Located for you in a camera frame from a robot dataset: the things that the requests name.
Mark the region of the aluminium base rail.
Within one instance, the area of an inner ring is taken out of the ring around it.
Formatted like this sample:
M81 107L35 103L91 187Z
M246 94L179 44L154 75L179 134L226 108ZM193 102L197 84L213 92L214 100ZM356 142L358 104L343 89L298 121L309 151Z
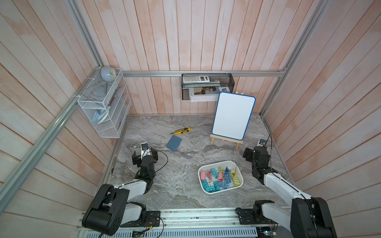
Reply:
M257 223L252 208L161 209L158 224L148 229L119 228L114 238L291 238L271 220Z

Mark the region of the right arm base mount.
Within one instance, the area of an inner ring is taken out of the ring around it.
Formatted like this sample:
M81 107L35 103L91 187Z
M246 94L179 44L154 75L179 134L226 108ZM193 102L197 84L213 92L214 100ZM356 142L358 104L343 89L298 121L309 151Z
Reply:
M266 203L274 202L272 200L257 200L251 209L236 208L235 212L239 217L240 224L255 225L272 223L272 220L266 218L262 212L262 205Z

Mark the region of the aluminium frame rail right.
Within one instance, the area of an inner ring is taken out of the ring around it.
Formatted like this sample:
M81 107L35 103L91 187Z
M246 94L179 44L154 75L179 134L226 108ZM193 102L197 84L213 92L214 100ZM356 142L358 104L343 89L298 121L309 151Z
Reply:
M280 62L279 68L277 69L280 76L276 76L270 81L269 87L267 88L267 91L262 98L262 102L260 103L258 114L262 119L266 117L266 114L272 106L273 101L279 94L279 90L283 86L286 77L304 51L307 43L331 3L332 1L311 1L308 11L304 15L303 21L298 26L298 29L295 30L294 37L284 37L284 39L288 40L290 44L287 51L282 54L283 58Z

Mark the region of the yellow black utility knife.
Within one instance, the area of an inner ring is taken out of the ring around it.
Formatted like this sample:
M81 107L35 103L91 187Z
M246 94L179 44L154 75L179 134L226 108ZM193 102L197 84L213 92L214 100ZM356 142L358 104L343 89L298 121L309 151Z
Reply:
M178 135L178 134L183 134L183 133L187 133L187 132L190 132L191 131L191 128L183 128L183 129L180 129L180 130L176 130L174 132L172 132L171 134L172 135Z

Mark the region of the white plastic storage box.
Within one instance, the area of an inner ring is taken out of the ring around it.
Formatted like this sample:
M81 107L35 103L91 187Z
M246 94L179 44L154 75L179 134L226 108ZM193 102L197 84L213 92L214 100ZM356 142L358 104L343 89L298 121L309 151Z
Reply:
M201 166L198 170L199 184L206 194L217 194L243 185L239 167L233 161L223 161Z

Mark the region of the white calculator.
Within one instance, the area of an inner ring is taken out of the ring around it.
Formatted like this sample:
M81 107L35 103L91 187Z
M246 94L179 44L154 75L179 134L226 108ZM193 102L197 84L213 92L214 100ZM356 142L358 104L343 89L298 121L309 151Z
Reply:
M183 84L209 83L210 79L205 75L185 75L182 77Z

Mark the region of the aluminium frame rail left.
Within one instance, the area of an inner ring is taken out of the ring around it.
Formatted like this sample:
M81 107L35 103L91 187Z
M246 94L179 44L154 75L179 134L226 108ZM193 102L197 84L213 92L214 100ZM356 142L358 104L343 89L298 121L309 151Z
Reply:
M76 108L75 97L49 109L26 85L26 70L18 73L1 67L1 211L85 210L110 148Z

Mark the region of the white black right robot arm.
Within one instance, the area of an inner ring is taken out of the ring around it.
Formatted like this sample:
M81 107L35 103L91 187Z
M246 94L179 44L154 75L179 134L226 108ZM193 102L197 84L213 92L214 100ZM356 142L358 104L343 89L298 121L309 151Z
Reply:
M289 230L295 238L337 237L327 202L296 188L271 168L271 156L266 147L246 148L243 158L251 162L253 177L277 193L290 207L287 210L272 200L257 200L248 213L250 221L257 224L273 221Z

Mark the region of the teal binder clip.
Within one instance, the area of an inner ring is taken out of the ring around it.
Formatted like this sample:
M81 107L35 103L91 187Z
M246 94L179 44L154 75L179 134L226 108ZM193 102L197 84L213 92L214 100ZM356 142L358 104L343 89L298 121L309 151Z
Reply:
M218 172L216 171L216 169L212 169L212 170L211 170L211 173L213 174L213 176L214 176L215 178L218 178Z
M206 180L202 180L202 181L201 181L201 185L202 185L202 187L203 187L204 190L206 190L206 189L208 188L208 183L207 183Z
M213 182L215 191L220 191L220 181Z

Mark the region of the small wooden easel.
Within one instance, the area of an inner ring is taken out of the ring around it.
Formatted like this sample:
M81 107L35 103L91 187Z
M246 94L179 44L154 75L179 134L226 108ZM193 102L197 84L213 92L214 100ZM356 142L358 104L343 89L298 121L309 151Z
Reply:
M218 136L218 135L214 135L214 134L210 134L210 137L211 137L211 144L214 143L215 139L220 139L220 140L223 140L223 141L229 141L229 142L235 143L236 144L235 150L237 150L237 151L239 150L240 145L244 144L243 141L241 141L241 140L231 139L231 138L227 138L227 137L223 137L223 136Z

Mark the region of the magazine with photo cover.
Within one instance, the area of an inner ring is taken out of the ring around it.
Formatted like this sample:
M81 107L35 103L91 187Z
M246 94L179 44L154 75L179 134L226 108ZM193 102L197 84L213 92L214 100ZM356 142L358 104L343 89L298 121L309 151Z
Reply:
M190 101L191 102L216 102L218 101L221 92L230 92L229 87L195 87L190 88Z

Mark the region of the white blue item in rack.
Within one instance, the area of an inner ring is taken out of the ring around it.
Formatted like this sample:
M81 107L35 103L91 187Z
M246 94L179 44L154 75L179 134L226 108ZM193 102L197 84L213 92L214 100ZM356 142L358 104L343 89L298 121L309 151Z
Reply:
M107 106L106 109L96 110L92 117L92 124L98 125L103 123L107 119L110 109L111 107Z

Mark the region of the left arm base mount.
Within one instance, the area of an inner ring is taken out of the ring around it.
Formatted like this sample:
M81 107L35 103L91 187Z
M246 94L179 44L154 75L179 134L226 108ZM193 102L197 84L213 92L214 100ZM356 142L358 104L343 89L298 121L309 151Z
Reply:
M159 227L162 223L160 216L160 211L147 210L146 205L144 204L138 202L130 202L126 205L120 227Z

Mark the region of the black mesh wall tray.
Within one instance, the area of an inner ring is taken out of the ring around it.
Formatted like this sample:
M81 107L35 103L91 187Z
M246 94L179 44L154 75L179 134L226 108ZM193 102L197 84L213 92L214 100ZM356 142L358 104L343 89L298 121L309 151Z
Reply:
M235 86L230 73L184 73L181 76L182 100L216 102L221 92L232 93Z

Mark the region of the aluminium frame rail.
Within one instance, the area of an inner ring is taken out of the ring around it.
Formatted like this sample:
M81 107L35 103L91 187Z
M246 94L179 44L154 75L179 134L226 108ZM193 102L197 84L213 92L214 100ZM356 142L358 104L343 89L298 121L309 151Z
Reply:
M168 70L142 71L123 70L124 77L180 77L183 74L232 74L233 77L281 77L285 71L281 70Z
M279 94L279 90L283 86L286 77L304 51L307 43L331 3L332 1L311 1L308 11L304 15L303 21L298 26L298 29L295 30L294 37L284 37L284 39L288 40L290 44L287 51L282 54L283 58L280 62L279 68L277 69L280 76L276 76L270 81L269 87L267 88L267 91L262 98L262 102L260 103L258 114L262 119L266 117L266 114L272 106L273 101Z
M1 67L1 211L85 210L110 148L76 108L75 97L49 109L26 85L26 70L18 73Z

